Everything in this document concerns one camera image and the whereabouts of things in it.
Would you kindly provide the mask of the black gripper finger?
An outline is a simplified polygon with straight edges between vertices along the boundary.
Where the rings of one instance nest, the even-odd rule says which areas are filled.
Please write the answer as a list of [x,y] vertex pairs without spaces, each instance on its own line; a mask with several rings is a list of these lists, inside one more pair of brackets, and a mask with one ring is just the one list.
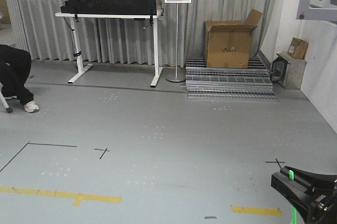
[[336,175],[318,174],[284,166],[280,172],[287,177],[290,171],[294,173],[294,181],[302,186],[315,190],[336,190]]
[[320,193],[314,190],[314,185],[294,174],[294,180],[280,172],[271,176],[271,186],[296,208],[308,208]]

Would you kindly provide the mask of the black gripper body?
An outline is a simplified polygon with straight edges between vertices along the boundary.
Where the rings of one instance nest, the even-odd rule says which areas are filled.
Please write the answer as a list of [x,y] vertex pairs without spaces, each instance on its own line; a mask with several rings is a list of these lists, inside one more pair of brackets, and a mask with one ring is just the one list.
[[292,200],[304,223],[336,223],[336,189],[301,193]]

